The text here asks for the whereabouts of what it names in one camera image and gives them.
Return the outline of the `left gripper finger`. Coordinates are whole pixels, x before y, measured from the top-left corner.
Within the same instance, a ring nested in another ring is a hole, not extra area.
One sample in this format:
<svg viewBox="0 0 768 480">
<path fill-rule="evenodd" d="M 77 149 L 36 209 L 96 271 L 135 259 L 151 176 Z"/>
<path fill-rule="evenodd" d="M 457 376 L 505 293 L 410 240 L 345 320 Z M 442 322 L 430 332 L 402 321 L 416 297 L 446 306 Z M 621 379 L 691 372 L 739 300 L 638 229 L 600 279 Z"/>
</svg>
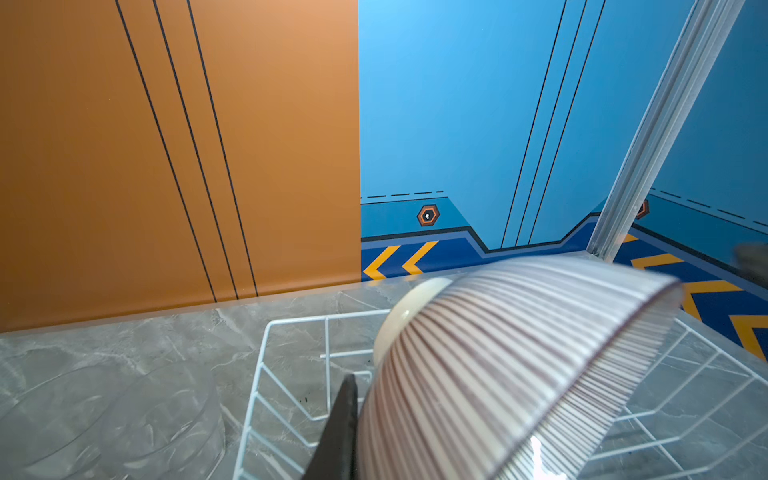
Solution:
<svg viewBox="0 0 768 480">
<path fill-rule="evenodd" d="M 358 411 L 357 383 L 355 376 L 348 374 L 342 381 L 320 441 L 302 476 L 304 480 L 357 478 Z"/>
</svg>

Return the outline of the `clear glass back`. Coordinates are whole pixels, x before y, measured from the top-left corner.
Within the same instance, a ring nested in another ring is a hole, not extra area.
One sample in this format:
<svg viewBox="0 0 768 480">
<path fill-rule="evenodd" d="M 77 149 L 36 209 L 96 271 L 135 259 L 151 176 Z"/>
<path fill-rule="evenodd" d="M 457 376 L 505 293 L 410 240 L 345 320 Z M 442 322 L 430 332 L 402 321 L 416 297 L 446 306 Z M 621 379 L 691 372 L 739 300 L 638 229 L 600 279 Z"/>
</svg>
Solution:
<svg viewBox="0 0 768 480">
<path fill-rule="evenodd" d="M 88 366 L 50 379 L 1 417 L 3 479 L 97 479 L 105 413 L 136 375 Z"/>
</svg>

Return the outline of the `clear glass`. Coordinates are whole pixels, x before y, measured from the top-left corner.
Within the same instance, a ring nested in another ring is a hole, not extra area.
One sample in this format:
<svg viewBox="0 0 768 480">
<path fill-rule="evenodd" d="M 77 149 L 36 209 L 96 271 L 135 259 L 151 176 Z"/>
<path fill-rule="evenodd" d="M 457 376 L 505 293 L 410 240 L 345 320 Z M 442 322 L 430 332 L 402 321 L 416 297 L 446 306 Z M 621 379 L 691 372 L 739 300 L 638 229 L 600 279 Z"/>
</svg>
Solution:
<svg viewBox="0 0 768 480">
<path fill-rule="evenodd" d="M 105 413 L 136 375 L 88 366 L 50 379 L 1 417 L 3 479 L 97 479 Z"/>
<path fill-rule="evenodd" d="M 224 457 L 225 427 L 214 377 L 183 361 L 135 380 L 105 412 L 103 463 L 130 479 L 209 479 Z"/>
</svg>

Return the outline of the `white wire dish rack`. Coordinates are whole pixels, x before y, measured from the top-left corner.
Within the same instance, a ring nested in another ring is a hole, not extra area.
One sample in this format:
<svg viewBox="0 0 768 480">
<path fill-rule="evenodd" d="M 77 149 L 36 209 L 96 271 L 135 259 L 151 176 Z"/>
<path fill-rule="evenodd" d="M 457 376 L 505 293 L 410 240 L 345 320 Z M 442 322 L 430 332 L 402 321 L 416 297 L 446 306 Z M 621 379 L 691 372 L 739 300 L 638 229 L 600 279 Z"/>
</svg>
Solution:
<svg viewBox="0 0 768 480">
<path fill-rule="evenodd" d="M 366 394 L 385 310 L 271 321 L 262 338 L 234 475 L 298 479 L 339 387 Z M 584 479 L 763 479 L 767 368 L 680 316 L 580 473 Z"/>
</svg>

